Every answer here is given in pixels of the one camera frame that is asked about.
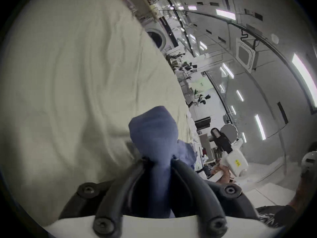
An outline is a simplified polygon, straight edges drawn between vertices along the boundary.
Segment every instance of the white fabric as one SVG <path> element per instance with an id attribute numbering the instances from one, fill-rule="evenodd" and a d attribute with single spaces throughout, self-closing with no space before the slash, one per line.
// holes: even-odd
<path id="1" fill-rule="evenodd" d="M 177 79 L 121 0 L 31 0 L 0 72 L 2 171 L 39 224 L 55 221 L 80 184 L 132 163 L 133 117 L 164 105 L 190 142 Z"/>

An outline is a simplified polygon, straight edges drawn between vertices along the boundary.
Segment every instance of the yellow label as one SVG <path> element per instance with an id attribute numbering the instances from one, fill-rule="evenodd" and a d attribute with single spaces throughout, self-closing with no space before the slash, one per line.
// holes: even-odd
<path id="1" fill-rule="evenodd" d="M 238 160 L 236 160 L 236 165 L 237 165 L 237 167 L 239 167 L 241 165 L 241 163 Z"/>

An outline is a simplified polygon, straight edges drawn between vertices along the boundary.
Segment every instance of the fluorescent light strip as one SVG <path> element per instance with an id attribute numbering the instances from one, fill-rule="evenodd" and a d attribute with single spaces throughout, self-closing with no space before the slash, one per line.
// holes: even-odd
<path id="1" fill-rule="evenodd" d="M 239 98 L 240 98 L 240 101 L 244 101 L 244 99 L 243 99 L 243 97 L 242 97 L 242 95 L 241 95 L 240 91 L 239 91 L 239 90 L 237 90 L 236 92 L 237 92 L 237 95 L 238 95 L 238 96 L 239 96 Z"/>
<path id="2" fill-rule="evenodd" d="M 226 76 L 227 73 L 224 71 L 224 69 L 220 66 L 220 70 L 223 72 L 223 74 Z"/>
<path id="3" fill-rule="evenodd" d="M 243 137 L 243 141 L 246 143 L 246 142 L 247 142 L 247 139 L 245 138 L 244 132 L 242 132 L 241 134 L 242 134 L 242 137 Z"/>
<path id="4" fill-rule="evenodd" d="M 236 115 L 237 112 L 236 112 L 235 108 L 233 106 L 231 106 L 231 109 L 232 109 L 232 112 Z"/>
<path id="5" fill-rule="evenodd" d="M 207 46 L 206 46 L 204 43 L 202 43 L 202 42 L 199 42 L 199 43 L 200 43 L 200 45 L 201 45 L 205 50 L 208 49 Z"/>
<path id="6" fill-rule="evenodd" d="M 294 54 L 293 56 L 292 63 L 295 65 L 295 67 L 298 69 L 299 73 L 303 77 L 313 98 L 314 106 L 317 107 L 317 87 L 314 83 L 313 78 L 311 77 L 306 66 L 303 64 L 303 62 L 299 59 L 299 57 L 296 54 Z"/>
<path id="7" fill-rule="evenodd" d="M 236 20 L 236 15 L 232 12 L 216 9 L 217 15 Z"/>
<path id="8" fill-rule="evenodd" d="M 190 5 L 190 6 L 188 6 L 188 10 L 197 10 L 197 8 L 196 8 L 196 6 Z"/>
<path id="9" fill-rule="evenodd" d="M 220 87 L 222 93 L 224 93 L 224 88 L 222 87 L 222 85 L 219 85 L 219 87 Z"/>
<path id="10" fill-rule="evenodd" d="M 256 115 L 255 119 L 256 119 L 256 122 L 258 124 L 259 130 L 260 130 L 260 133 L 261 133 L 261 136 L 262 136 L 262 140 L 265 140 L 266 136 L 265 136 L 264 129 L 263 129 L 262 123 L 260 121 L 259 115 Z"/>
<path id="11" fill-rule="evenodd" d="M 222 64 L 222 66 L 225 68 L 225 70 L 228 72 L 230 77 L 233 79 L 235 77 L 235 75 L 233 75 L 232 71 L 228 68 L 228 66 L 225 65 L 224 63 Z"/>

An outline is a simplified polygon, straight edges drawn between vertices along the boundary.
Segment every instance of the black rectangular patch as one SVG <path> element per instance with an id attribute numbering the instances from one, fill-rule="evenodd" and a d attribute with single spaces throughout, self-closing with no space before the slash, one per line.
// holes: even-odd
<path id="1" fill-rule="evenodd" d="M 282 113 L 282 116 L 283 116 L 285 124 L 288 124 L 288 119 L 286 117 L 286 114 L 285 114 L 285 111 L 284 111 L 284 109 L 282 107 L 282 104 L 279 102 L 277 105 L 278 105 L 278 107 L 280 109 L 280 112 Z"/>
<path id="2" fill-rule="evenodd" d="M 259 19 L 260 21 L 263 21 L 263 16 L 261 14 L 258 14 L 258 13 L 254 13 L 254 16 Z"/>
<path id="3" fill-rule="evenodd" d="M 210 5 L 211 6 L 219 6 L 219 3 L 218 2 L 210 2 Z"/>
<path id="4" fill-rule="evenodd" d="M 223 38 L 218 36 L 218 39 L 221 40 L 223 43 L 227 43 Z"/>

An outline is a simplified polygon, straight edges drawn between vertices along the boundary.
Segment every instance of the black shirt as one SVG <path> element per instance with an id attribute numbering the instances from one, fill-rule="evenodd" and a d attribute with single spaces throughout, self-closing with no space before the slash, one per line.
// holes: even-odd
<path id="1" fill-rule="evenodd" d="M 272 228 L 286 226 L 296 216 L 295 209 L 290 205 L 263 206 L 256 210 L 259 213 L 260 221 Z"/>

